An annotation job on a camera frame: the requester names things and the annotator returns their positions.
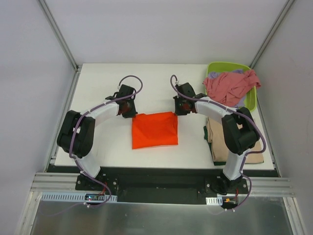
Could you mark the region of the orange t shirt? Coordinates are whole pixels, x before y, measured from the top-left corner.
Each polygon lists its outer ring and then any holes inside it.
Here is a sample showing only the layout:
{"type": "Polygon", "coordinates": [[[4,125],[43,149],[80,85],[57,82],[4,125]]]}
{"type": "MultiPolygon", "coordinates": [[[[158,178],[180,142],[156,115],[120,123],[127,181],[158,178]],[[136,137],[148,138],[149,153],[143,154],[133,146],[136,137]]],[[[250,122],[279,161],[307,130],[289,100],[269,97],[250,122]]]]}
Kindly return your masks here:
{"type": "Polygon", "coordinates": [[[174,113],[138,114],[132,119],[132,149],[178,143],[178,117],[174,113]]]}

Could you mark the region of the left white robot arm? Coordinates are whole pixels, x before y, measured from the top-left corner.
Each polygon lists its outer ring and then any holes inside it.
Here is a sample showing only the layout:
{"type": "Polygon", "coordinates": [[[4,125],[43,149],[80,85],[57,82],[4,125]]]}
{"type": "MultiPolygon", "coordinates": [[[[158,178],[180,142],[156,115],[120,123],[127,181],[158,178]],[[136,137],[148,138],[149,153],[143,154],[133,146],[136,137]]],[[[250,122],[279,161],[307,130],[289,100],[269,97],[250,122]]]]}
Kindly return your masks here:
{"type": "Polygon", "coordinates": [[[86,184],[92,190],[99,190],[104,181],[98,175],[101,167],[92,153],[95,129],[118,115],[123,118],[135,117],[135,95],[135,88],[123,84],[114,95],[106,97],[97,106],[84,112],[70,110],[66,113],[57,145],[76,162],[81,173],[88,176],[86,184]]]}

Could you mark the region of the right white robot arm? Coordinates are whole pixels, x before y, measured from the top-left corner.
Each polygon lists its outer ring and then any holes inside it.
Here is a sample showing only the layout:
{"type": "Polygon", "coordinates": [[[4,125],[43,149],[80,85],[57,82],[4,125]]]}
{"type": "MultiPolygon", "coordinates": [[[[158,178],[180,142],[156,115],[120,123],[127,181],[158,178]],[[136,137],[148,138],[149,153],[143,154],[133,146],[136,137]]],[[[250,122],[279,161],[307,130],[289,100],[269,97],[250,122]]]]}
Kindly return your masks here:
{"type": "Polygon", "coordinates": [[[223,106],[204,94],[195,94],[189,83],[172,85],[172,88],[177,92],[174,96],[177,116],[192,112],[207,116],[222,125],[228,158],[223,168],[225,178],[220,180],[220,187],[225,193],[233,192],[238,186],[236,179],[242,176],[247,154],[263,138],[250,110],[246,107],[235,109],[223,106]]]}

